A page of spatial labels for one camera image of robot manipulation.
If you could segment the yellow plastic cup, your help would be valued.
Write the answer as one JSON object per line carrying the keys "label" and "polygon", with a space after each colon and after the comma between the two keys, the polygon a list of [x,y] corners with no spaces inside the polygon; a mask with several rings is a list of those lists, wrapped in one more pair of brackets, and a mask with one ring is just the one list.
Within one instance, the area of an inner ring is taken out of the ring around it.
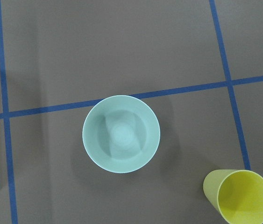
{"label": "yellow plastic cup", "polygon": [[263,177],[249,170],[219,169],[203,181],[211,205],[229,224],[263,224]]}

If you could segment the light green bowl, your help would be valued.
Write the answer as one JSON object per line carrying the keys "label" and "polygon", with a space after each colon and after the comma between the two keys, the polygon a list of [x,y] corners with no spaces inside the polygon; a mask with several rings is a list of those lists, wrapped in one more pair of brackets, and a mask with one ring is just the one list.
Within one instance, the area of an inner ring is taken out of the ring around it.
{"label": "light green bowl", "polygon": [[82,129],[85,151],[100,168],[130,173],[150,162],[161,138],[154,111],[142,100],[116,95],[98,102]]}

